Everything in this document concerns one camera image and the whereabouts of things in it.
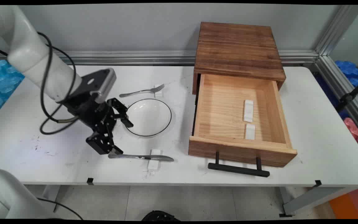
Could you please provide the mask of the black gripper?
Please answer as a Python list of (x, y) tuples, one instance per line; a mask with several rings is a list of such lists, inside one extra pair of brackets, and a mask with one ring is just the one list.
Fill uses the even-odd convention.
[(114, 143), (112, 131), (117, 119), (127, 128), (134, 126), (128, 118), (128, 108), (116, 98), (102, 103), (95, 102), (95, 98), (96, 94), (78, 95), (71, 97), (63, 105), (69, 113), (78, 117), (79, 121), (92, 129), (92, 135), (88, 136), (85, 141), (98, 154), (122, 155), (123, 151)]

